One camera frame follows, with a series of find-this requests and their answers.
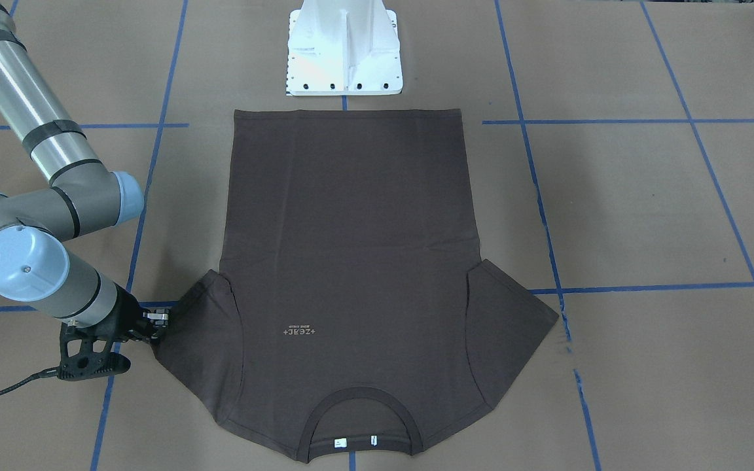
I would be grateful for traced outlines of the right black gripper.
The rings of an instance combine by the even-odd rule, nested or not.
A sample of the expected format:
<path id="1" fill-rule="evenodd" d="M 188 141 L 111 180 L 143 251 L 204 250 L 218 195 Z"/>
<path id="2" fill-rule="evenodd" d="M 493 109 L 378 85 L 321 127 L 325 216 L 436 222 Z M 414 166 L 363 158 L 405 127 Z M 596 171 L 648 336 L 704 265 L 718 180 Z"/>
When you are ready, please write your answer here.
<path id="1" fill-rule="evenodd" d="M 155 337 L 155 324 L 167 324 L 169 310 L 141 307 L 137 299 L 118 289 L 118 298 L 108 316 L 93 326 L 65 324 L 60 330 L 58 379 L 86 381 L 128 372 L 132 362 L 113 351 L 126 341 L 149 342 Z"/>

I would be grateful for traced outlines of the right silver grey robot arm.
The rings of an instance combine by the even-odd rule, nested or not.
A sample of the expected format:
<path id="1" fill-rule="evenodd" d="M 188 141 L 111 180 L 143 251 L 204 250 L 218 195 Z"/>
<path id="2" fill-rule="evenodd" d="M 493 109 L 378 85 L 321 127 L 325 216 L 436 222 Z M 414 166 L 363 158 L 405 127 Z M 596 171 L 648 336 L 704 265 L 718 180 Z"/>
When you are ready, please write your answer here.
<path id="1" fill-rule="evenodd" d="M 84 381 L 123 374 L 131 362 L 114 352 L 129 340 L 152 342 L 166 318 L 137 299 L 65 242 L 139 218 L 137 179 L 111 172 L 80 125 L 34 66 L 0 3 L 0 113 L 47 185 L 0 192 L 0 297 L 61 324 L 60 363 L 44 376 Z"/>

